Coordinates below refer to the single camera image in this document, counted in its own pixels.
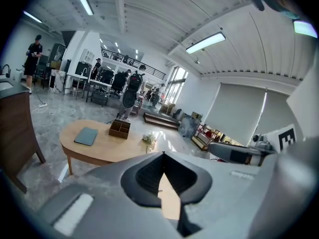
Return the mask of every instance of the gray window shade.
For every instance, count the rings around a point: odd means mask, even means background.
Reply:
[[[256,128],[265,92],[252,87],[222,84],[205,123],[246,145]]]
[[[303,139],[301,128],[286,102],[287,98],[288,96],[286,95],[267,91],[264,111],[259,120],[255,134],[268,133],[294,124],[297,141]]]

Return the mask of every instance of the table top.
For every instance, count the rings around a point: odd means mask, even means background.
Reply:
[[[107,162],[119,162],[131,157],[146,154],[146,143],[142,140],[143,134],[130,130],[128,139],[109,135],[110,124],[94,120],[80,119],[68,124],[60,133],[62,146],[84,157]],[[84,128],[98,130],[92,146],[74,142],[75,137]],[[157,151],[157,145],[151,152]]]
[[[85,77],[83,75],[79,75],[79,74],[67,74],[68,76],[72,76],[72,77],[76,77],[76,78],[79,78],[79,79],[87,79],[88,77]]]
[[[96,83],[96,84],[99,84],[99,85],[103,85],[103,86],[106,86],[106,87],[111,87],[112,85],[110,84],[106,84],[104,82],[99,82],[99,81],[96,81],[96,80],[90,80],[90,83]]]

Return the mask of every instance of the railing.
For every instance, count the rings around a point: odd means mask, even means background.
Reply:
[[[149,66],[145,63],[142,63],[138,60],[135,60],[134,58],[130,58],[129,56],[124,56],[120,53],[117,53],[117,52],[113,52],[113,51],[110,51],[110,50],[105,50],[105,49],[102,49],[101,48],[101,51],[102,51],[102,56],[103,57],[106,57],[106,58],[110,58],[110,59],[113,59],[115,61],[120,61],[120,62],[123,62],[125,64],[128,64],[129,66],[133,66],[135,68],[139,68],[141,65],[145,65],[146,67],[146,70],[145,72],[148,73],[148,74],[151,74],[151,75],[154,75],[155,77],[163,80],[164,77],[165,77],[165,73],[155,69],[154,67],[152,66]]]

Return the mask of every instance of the laptop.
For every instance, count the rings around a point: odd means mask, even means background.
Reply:
[[[96,129],[85,127],[75,138],[75,142],[92,146],[98,131]]]

